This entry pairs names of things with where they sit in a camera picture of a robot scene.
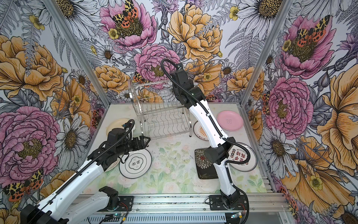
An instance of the yellow flower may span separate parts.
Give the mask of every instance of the yellow flower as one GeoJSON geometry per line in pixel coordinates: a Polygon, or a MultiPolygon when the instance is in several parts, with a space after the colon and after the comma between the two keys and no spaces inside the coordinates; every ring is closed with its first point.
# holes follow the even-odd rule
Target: yellow flower
{"type": "MultiPolygon", "coordinates": [[[[108,90],[113,90],[119,94],[123,90],[128,89],[128,81],[130,80],[130,76],[126,75],[124,72],[114,66],[98,66],[95,68],[95,74],[105,92],[108,90]]],[[[89,85],[89,87],[92,92],[95,92],[95,88],[93,87],[92,83],[89,85]]]]}
{"type": "Polygon", "coordinates": [[[110,29],[110,30],[108,31],[108,35],[109,35],[110,38],[113,39],[113,40],[119,38],[118,31],[117,31],[116,29],[110,29]]]}
{"type": "MultiPolygon", "coordinates": [[[[229,79],[227,81],[227,90],[240,91],[246,89],[247,84],[252,76],[253,69],[254,67],[252,66],[248,69],[243,68],[240,71],[234,72],[233,74],[234,78],[229,79]]],[[[251,96],[255,100],[258,100],[261,96],[261,93],[263,92],[263,77],[264,77],[264,73],[261,70],[260,76],[255,82],[255,86],[253,87],[251,92],[251,96]]]]}
{"type": "Polygon", "coordinates": [[[97,55],[97,50],[93,45],[91,46],[91,51],[93,54],[97,55]]]}
{"type": "Polygon", "coordinates": [[[52,115],[64,118],[69,115],[74,118],[76,114],[82,116],[82,121],[89,127],[91,124],[90,99],[84,91],[79,87],[76,79],[72,78],[65,90],[56,91],[54,99],[50,106],[52,115]]]}
{"type": "Polygon", "coordinates": [[[263,122],[261,116],[262,112],[257,109],[255,111],[252,109],[248,112],[248,118],[257,140],[260,140],[262,135],[263,122]]]}
{"type": "MultiPolygon", "coordinates": [[[[342,180],[337,172],[329,169],[332,162],[329,152],[325,151],[314,137],[301,136],[297,140],[299,153],[291,157],[299,171],[295,177],[289,173],[289,177],[283,178],[282,183],[295,199],[299,199],[305,205],[314,201],[313,211],[317,213],[326,210],[332,203],[337,203],[338,210],[333,217],[340,217],[344,213],[343,206],[353,204],[354,197],[350,196],[351,192],[348,189],[338,183],[342,180]]],[[[347,178],[342,178],[344,182],[348,182],[347,178]]]]}
{"type": "Polygon", "coordinates": [[[29,16],[29,19],[30,21],[34,24],[34,27],[36,29],[41,29],[41,30],[45,30],[45,26],[42,25],[40,22],[39,22],[39,18],[34,16],[34,15],[30,15],[29,16]]]}
{"type": "Polygon", "coordinates": [[[62,68],[48,49],[35,43],[34,62],[30,65],[29,75],[24,45],[21,37],[0,35],[0,90],[11,90],[7,97],[18,94],[21,88],[30,89],[39,95],[40,101],[46,101],[54,91],[63,88],[62,68]]]}
{"type": "Polygon", "coordinates": [[[185,66],[185,70],[189,74],[195,75],[193,81],[198,83],[198,87],[204,93],[208,95],[215,87],[220,84],[220,77],[224,77],[224,73],[221,70],[221,64],[206,63],[201,61],[188,62],[185,66]]]}
{"type": "Polygon", "coordinates": [[[232,20],[237,20],[237,13],[239,12],[240,10],[239,10],[239,7],[238,6],[232,6],[231,8],[230,8],[230,14],[229,14],[229,17],[230,17],[230,19],[232,19],[232,20]]]}
{"type": "Polygon", "coordinates": [[[186,59],[208,62],[220,51],[222,30],[219,25],[199,34],[211,21],[211,16],[203,14],[200,8],[185,5],[185,14],[175,11],[170,18],[168,32],[175,37],[174,43],[183,43],[186,47],[186,59]]]}
{"type": "Polygon", "coordinates": [[[337,169],[351,176],[358,167],[358,65],[354,65],[330,83],[330,98],[324,102],[333,108],[331,118],[324,126],[317,126],[322,143],[329,147],[329,157],[337,169]]]}
{"type": "Polygon", "coordinates": [[[40,191],[40,195],[48,197],[55,192],[67,179],[69,179],[75,173],[74,170],[65,170],[57,173],[50,181],[48,185],[43,187],[40,191]]]}
{"type": "Polygon", "coordinates": [[[289,47],[291,46],[291,40],[288,39],[284,42],[283,46],[282,46],[282,50],[283,51],[288,51],[289,47]]]}

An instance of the plate with orange logo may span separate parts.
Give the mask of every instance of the plate with orange logo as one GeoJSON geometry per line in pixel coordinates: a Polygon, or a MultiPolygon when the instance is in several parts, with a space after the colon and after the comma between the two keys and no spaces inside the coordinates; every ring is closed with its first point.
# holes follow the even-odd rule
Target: plate with orange logo
{"type": "Polygon", "coordinates": [[[204,140],[204,141],[208,141],[209,138],[208,136],[206,135],[203,127],[200,125],[200,123],[197,121],[195,122],[194,124],[194,134],[200,138],[201,140],[204,140]]]}

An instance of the floral tablecloth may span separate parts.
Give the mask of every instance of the floral tablecloth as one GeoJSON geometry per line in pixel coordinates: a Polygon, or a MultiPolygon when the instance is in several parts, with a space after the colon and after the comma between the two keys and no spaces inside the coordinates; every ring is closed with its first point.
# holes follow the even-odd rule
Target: floral tablecloth
{"type": "MultiPolygon", "coordinates": [[[[210,109],[214,116],[223,110],[236,110],[236,104],[212,104],[210,109]]],[[[115,114],[121,112],[122,117],[132,118],[135,112],[128,105],[111,105],[100,127],[100,133],[105,130],[113,120],[118,119],[115,114]]],[[[240,139],[248,144],[244,128],[228,135],[240,139]]],[[[194,150],[207,148],[209,142],[197,138],[189,133],[152,140],[147,150],[152,156],[150,169],[137,179],[128,179],[121,175],[118,165],[97,177],[84,191],[84,194],[94,194],[99,188],[109,186],[116,189],[119,194],[188,194],[188,193],[219,193],[218,179],[201,180],[198,177],[194,150]]],[[[259,168],[250,172],[240,172],[231,168],[232,179],[236,186],[245,192],[266,192],[259,168]]]]}

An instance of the pink plate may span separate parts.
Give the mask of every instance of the pink plate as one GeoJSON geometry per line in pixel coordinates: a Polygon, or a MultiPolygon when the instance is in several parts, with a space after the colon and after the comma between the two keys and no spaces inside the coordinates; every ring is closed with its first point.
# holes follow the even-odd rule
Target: pink plate
{"type": "Polygon", "coordinates": [[[243,125],[242,117],[231,110],[221,111],[217,116],[219,125],[228,131],[239,130],[243,125]]]}

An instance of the stainless steel dish rack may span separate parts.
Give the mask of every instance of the stainless steel dish rack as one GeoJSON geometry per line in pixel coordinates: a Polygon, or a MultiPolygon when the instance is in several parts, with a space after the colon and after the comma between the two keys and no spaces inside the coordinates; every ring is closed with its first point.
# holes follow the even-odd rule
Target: stainless steel dish rack
{"type": "Polygon", "coordinates": [[[143,84],[133,84],[128,82],[132,105],[140,122],[141,132],[144,136],[151,139],[172,136],[189,132],[192,136],[192,122],[189,110],[185,108],[176,98],[167,100],[166,96],[147,88],[155,85],[169,85],[169,80],[149,82],[143,84]]]}

